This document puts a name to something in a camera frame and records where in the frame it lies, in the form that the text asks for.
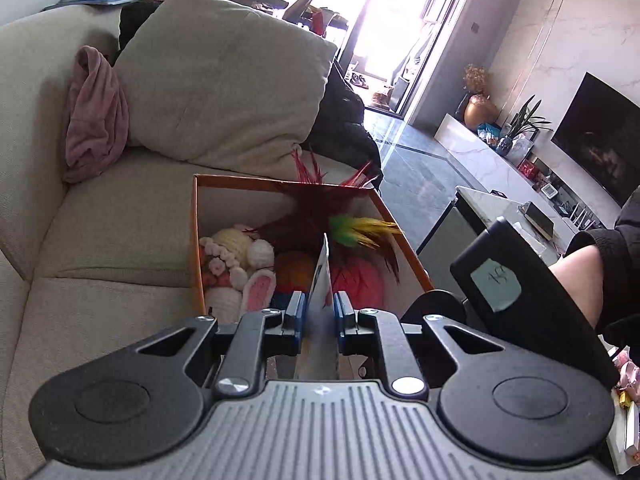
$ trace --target person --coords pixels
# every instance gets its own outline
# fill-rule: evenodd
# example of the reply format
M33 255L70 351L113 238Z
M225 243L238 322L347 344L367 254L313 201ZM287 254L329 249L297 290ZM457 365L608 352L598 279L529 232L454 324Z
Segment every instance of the person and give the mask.
M598 333L640 314L640 187L626 201L614 229L578 233L549 270Z

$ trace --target gray ribbed panel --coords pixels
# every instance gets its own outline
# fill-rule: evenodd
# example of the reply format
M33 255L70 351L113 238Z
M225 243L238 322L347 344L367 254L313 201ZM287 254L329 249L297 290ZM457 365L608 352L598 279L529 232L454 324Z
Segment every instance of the gray ribbed panel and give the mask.
M521 472L450 442L430 410L375 382L271 381L254 399L222 402L204 431L155 463L86 471L51 463L38 480L516 480L609 478L593 463Z

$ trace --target light green sticker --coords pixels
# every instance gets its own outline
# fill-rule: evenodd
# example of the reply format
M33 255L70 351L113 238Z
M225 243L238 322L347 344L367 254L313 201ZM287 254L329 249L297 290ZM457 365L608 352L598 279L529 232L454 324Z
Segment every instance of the light green sticker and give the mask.
M513 271L491 259L474 270L471 279L494 312L509 308L522 292Z

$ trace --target gold vase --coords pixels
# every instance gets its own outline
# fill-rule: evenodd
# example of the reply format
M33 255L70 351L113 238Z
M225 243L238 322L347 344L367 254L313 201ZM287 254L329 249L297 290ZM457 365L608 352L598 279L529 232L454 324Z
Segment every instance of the gold vase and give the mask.
M465 125L471 131L476 131L482 123L493 123L500 114L500 110L486 96L474 95L469 99L465 109Z

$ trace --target pink towel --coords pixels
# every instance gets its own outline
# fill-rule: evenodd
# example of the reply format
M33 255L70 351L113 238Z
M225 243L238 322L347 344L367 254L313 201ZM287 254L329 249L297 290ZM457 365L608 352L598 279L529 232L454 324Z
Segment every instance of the pink towel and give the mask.
M115 70L92 46L76 54L69 88L66 182L101 174L120 158L129 133L129 107Z

